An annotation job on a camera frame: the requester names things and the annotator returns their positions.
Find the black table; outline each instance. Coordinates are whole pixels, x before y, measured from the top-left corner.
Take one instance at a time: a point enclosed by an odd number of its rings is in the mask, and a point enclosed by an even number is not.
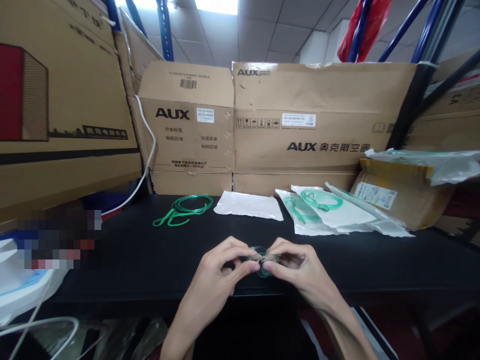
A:
[[[378,232],[295,235],[282,204],[284,221],[218,215],[211,208],[183,226],[153,227],[177,198],[152,195],[104,222],[101,269],[71,270],[42,309],[82,318],[175,311],[202,255],[230,235],[265,248],[277,237],[311,244],[351,306],[480,299],[480,254],[432,229],[411,238]],[[267,299],[292,290],[280,280],[253,274],[238,284],[235,297]]]

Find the ceiling light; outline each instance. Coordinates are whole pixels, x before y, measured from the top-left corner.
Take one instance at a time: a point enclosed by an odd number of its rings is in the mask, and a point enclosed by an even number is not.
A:
[[[239,0],[195,0],[196,8],[211,13],[238,15]]]

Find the shipping label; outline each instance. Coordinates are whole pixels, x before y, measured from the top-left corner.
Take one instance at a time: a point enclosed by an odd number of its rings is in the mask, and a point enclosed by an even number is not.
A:
[[[213,109],[196,108],[196,121],[199,123],[215,123],[215,111]]]
[[[354,195],[370,204],[389,210],[394,204],[397,192],[384,187],[359,182]]]
[[[281,115],[281,125],[283,127],[303,126],[314,128],[316,120],[317,115],[315,114],[283,113]]]

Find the cardboard flap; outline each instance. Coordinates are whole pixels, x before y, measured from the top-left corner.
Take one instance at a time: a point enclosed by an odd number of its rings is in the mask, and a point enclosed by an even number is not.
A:
[[[234,88],[226,67],[152,61],[138,96],[144,99],[232,108]]]
[[[378,161],[372,159],[360,159],[362,170],[371,175],[384,179],[409,184],[430,185],[430,177],[435,168],[433,166],[410,165],[398,162]]]
[[[235,108],[398,114],[411,63],[233,64]]]

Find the white cable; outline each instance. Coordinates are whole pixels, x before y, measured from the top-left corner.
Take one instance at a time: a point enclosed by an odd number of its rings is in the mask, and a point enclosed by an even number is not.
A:
[[[31,314],[27,324],[31,324],[35,320],[35,317],[37,316],[37,313],[40,310],[40,306],[42,306],[42,303],[44,302],[45,297],[47,296],[47,292],[49,291],[50,284],[52,283],[52,279],[54,278],[54,275],[55,275],[55,270],[52,269],[52,274],[48,279],[48,281],[46,282],[45,290],[43,290],[43,294],[41,295],[40,300],[38,301],[38,304],[36,305],[35,310],[33,310],[33,313]],[[11,352],[11,355],[8,358],[8,360],[14,360],[15,355],[17,355],[17,352],[19,351],[20,346],[22,345],[25,337],[27,336],[27,333],[29,332],[29,328],[30,327],[26,327],[25,330],[23,330],[23,333],[21,334],[20,338],[16,342],[15,348]]]
[[[126,203],[128,203],[130,200],[132,200],[132,198],[135,196],[135,194],[136,194],[137,191],[139,190],[140,185],[142,185],[142,182],[144,181],[145,177],[147,176],[147,174],[148,174],[148,172],[149,172],[150,161],[152,160],[152,157],[153,157],[154,151],[155,151],[155,147],[157,146],[157,139],[155,138],[155,135],[154,135],[152,129],[150,129],[150,126],[149,126],[149,124],[147,123],[147,120],[145,119],[144,110],[143,110],[143,108],[142,108],[142,103],[140,102],[140,98],[139,98],[137,95],[135,95],[135,99],[136,99],[136,101],[138,102],[138,107],[140,108],[140,115],[141,115],[141,118],[142,118],[142,120],[143,120],[143,123],[145,124],[146,128],[147,128],[148,131],[150,132],[151,137],[153,138],[153,146],[151,147],[150,156],[148,157],[148,160],[147,160],[147,162],[146,162],[146,164],[145,164],[145,171],[143,172],[143,176],[141,177],[140,182],[139,182],[138,185],[136,186],[136,189],[131,193],[130,197],[123,202],[123,204],[121,204],[121,205],[113,208],[112,210],[108,210],[108,211],[102,212],[102,213],[101,213],[102,215],[107,215],[107,214],[113,213],[115,210],[120,209],[122,206],[124,206]]]
[[[72,341],[73,337],[75,336],[75,334],[77,333],[77,331],[79,329],[80,322],[74,317],[71,317],[71,316],[51,317],[51,318],[44,319],[44,320],[37,320],[37,321],[33,321],[33,322],[27,322],[27,323],[24,323],[22,325],[12,326],[12,327],[9,327],[7,330],[0,331],[0,338],[4,335],[8,335],[8,334],[11,334],[11,333],[17,332],[19,330],[23,330],[23,329],[29,329],[29,328],[32,328],[32,327],[37,326],[37,325],[57,323],[57,322],[62,322],[62,321],[67,321],[67,322],[72,323],[73,324],[73,330],[71,331],[70,335],[65,340],[63,345],[58,349],[58,351],[50,359],[50,360],[55,360],[57,358],[57,356]]]

